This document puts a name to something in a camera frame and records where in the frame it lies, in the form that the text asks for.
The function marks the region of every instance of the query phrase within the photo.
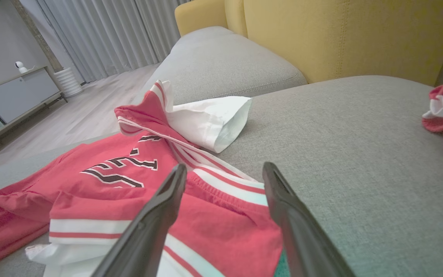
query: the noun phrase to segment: sofa seat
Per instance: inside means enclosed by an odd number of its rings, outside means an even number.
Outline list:
[[[357,277],[443,276],[443,136],[421,125],[431,89],[365,76],[257,96],[218,156],[258,180],[274,162]],[[2,165],[0,188],[69,149]],[[0,276],[42,271],[22,250],[0,261]]]
[[[156,80],[170,80],[175,105],[229,95],[258,96],[306,84],[289,62],[247,38],[223,27],[193,31],[172,51],[133,100]]]

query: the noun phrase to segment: white vase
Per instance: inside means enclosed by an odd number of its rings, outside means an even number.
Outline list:
[[[78,84],[78,81],[74,77],[74,73],[71,68],[56,72],[54,75],[63,87],[63,93],[66,97],[77,95],[83,91],[83,88],[80,86],[80,84]]]

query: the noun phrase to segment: gray curtain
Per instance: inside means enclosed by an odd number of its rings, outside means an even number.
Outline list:
[[[37,0],[86,82],[159,63],[190,0]]]

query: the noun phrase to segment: wooden floor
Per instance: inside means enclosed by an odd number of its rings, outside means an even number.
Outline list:
[[[0,165],[119,130],[114,108],[131,104],[153,74],[149,65],[83,86],[77,96],[44,109],[2,137]]]

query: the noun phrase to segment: yellow cushion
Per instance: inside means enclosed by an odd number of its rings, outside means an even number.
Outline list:
[[[225,0],[193,0],[184,3],[175,9],[175,20],[181,36],[211,26],[228,28]]]
[[[443,0],[245,0],[248,38],[309,83],[380,74],[433,85],[443,63]]]
[[[225,0],[225,14],[228,28],[234,33],[247,37],[244,0]]]

